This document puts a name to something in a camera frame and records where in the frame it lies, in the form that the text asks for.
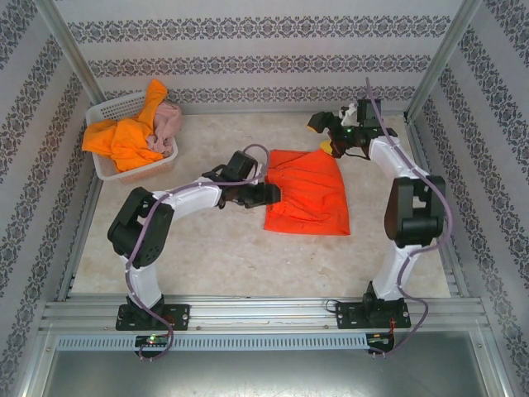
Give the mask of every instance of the plastic laundry basket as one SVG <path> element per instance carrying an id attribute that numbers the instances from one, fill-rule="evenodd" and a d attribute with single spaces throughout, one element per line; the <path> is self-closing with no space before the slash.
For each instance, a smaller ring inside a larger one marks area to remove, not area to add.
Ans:
<path id="1" fill-rule="evenodd" d="M 105 103 L 91 107 L 86 112 L 86 123 L 90 125 L 103 120 L 121 120 L 124 117 L 135 116 L 144 106 L 145 92 L 131 93 L 124 97 L 112 99 Z M 174 159 L 179 150 L 176 141 L 173 138 L 173 154 L 163 160 L 155 163 L 144 165 L 143 167 L 126 172 L 118 172 L 111 159 L 93 153 L 93 163 L 96 167 L 96 173 L 102 180 L 120 180 L 124 184 L 136 182 L 139 179 L 148 178 L 162 172 L 172 170 Z"/>

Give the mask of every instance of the laundry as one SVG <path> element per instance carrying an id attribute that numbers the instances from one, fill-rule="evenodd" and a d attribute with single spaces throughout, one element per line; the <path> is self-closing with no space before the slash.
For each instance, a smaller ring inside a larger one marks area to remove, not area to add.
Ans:
<path id="1" fill-rule="evenodd" d="M 267 206 L 265 230 L 350 235 L 341 172 L 324 151 L 272 151 L 267 181 L 281 189 L 281 202 Z"/>
<path id="2" fill-rule="evenodd" d="M 135 116 L 119 122 L 105 120 L 88 126 L 83 150 L 111 158 L 120 172 L 133 170 L 162 160 L 162 153 L 152 151 L 147 138 L 152 136 L 156 110 L 167 96 L 167 88 L 153 79 L 147 89 L 145 106 Z"/>
<path id="3" fill-rule="evenodd" d="M 156 109 L 155 134 L 147 137 L 147 146 L 164 157 L 173 154 L 173 136 L 182 127 L 182 111 L 177 105 L 162 102 Z"/>

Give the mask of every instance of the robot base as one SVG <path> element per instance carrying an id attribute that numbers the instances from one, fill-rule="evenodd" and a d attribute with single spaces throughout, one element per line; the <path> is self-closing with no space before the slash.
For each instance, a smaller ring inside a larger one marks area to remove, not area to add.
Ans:
<path id="1" fill-rule="evenodd" d="M 153 312 L 165 318 L 175 331 L 187 331 L 189 325 L 188 304 L 164 304 L 164 297 L 150 308 Z M 117 312 L 117 331 L 166 331 L 167 327 L 152 318 L 146 311 L 138 307 L 131 298 L 126 297 L 126 304 L 122 304 Z"/>
<path id="2" fill-rule="evenodd" d="M 392 320 L 394 328 L 410 328 L 407 305 L 404 299 L 377 299 L 370 282 L 362 302 L 336 303 L 336 321 L 339 329 L 380 329 L 390 328 Z"/>

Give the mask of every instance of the beige floor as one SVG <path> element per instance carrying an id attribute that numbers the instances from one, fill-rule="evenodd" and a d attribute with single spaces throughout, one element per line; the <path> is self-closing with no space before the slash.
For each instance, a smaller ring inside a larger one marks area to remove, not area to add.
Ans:
<path id="1" fill-rule="evenodd" d="M 310 114 L 260 113 L 186 116 L 177 136 L 179 155 L 170 173 L 136 185 L 103 184 L 75 278 L 73 293 L 126 293 L 123 265 L 107 230 L 131 189 L 170 189 L 226 163 L 252 142 L 271 149 L 314 151 L 326 137 L 310 132 Z M 388 117 L 405 149 L 401 117 Z M 258 150 L 251 152 L 258 159 Z M 350 209 L 349 237 L 294 236 L 263 230 L 265 207 L 229 203 L 174 223 L 158 259 L 165 294 L 244 296 L 361 296 L 377 274 L 388 245 L 383 219 L 390 190 L 379 167 L 339 160 Z M 449 297 L 437 252 L 422 256 L 407 283 L 422 297 Z"/>

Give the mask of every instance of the orange towel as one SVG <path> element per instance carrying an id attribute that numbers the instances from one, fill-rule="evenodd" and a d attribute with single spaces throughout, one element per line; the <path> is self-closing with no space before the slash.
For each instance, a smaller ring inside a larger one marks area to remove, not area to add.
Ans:
<path id="1" fill-rule="evenodd" d="M 267 180 L 281 189 L 281 202 L 266 207 L 265 230 L 350 235 L 341 172 L 324 151 L 272 151 Z"/>
<path id="2" fill-rule="evenodd" d="M 83 138 L 83 150 L 93 151 L 114 160 L 124 172 L 162 160 L 161 153 L 149 150 L 146 138 L 153 134 L 156 108 L 167 96 L 167 88 L 152 80 L 145 96 L 145 106 L 132 118 L 119 122 L 105 120 L 91 124 Z"/>

